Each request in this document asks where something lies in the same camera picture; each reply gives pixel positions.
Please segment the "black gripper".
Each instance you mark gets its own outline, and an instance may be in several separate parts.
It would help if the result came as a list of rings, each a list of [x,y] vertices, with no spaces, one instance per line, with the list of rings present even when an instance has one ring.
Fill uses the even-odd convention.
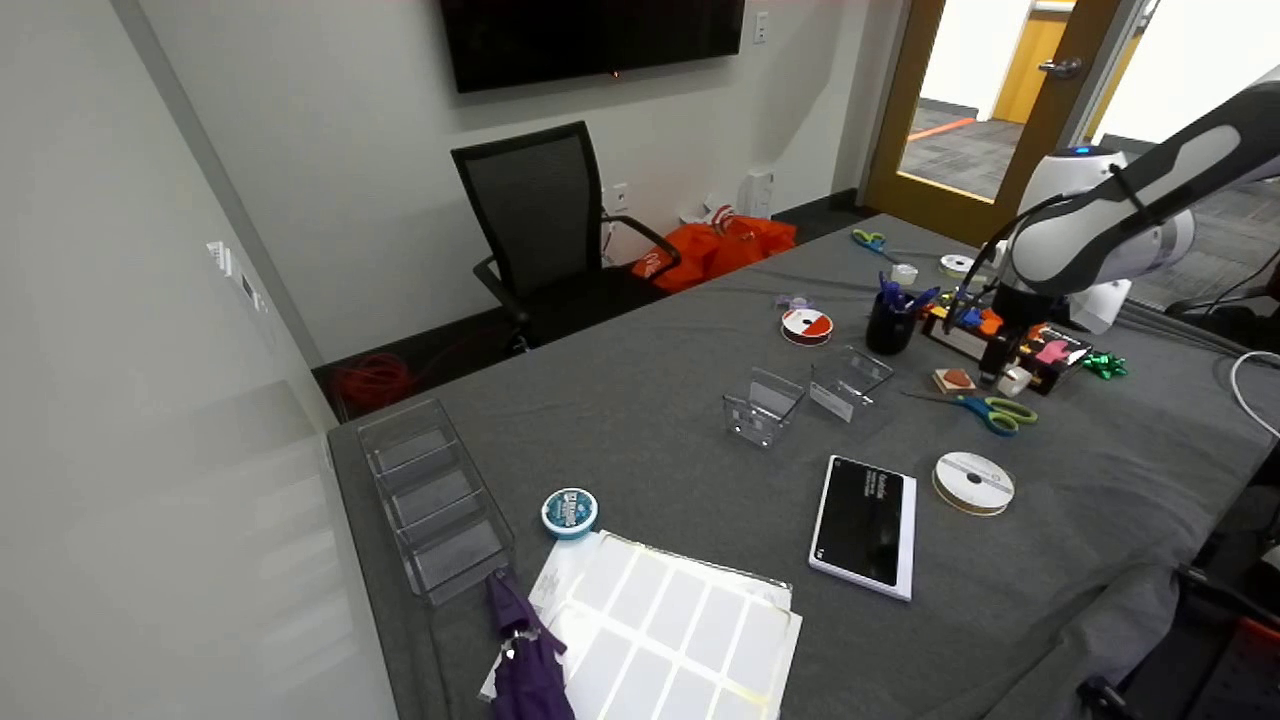
[[[981,376],[996,381],[1006,366],[1015,366],[1033,373],[1033,394],[1046,394],[1061,381],[1061,368],[1042,360],[1042,324],[1061,316],[1061,303],[1046,298],[1001,293],[993,314],[1001,316],[1001,329],[988,338]]]

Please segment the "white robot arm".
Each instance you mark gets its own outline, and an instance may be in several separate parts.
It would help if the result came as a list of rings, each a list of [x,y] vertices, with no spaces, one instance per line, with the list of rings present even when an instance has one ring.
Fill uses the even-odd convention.
[[[1046,153],[1033,195],[988,242],[996,262],[993,334],[981,368],[1001,373],[1038,324],[1107,334],[1135,276],[1189,258],[1193,209],[1280,156],[1280,72],[1145,150]]]

